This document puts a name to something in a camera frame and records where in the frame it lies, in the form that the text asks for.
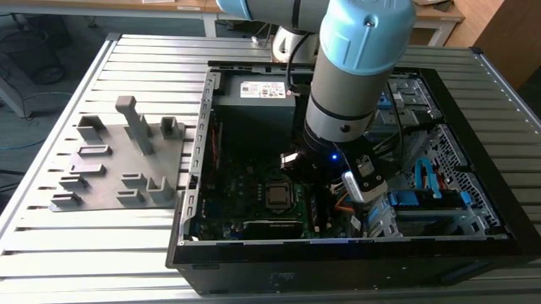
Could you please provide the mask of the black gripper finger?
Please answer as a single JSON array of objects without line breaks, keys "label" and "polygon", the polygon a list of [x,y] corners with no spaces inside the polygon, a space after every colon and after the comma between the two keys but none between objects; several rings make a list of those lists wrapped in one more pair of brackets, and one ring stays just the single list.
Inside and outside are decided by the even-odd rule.
[{"label": "black gripper finger", "polygon": [[280,154],[280,171],[288,177],[313,177],[313,163],[301,152]]}]

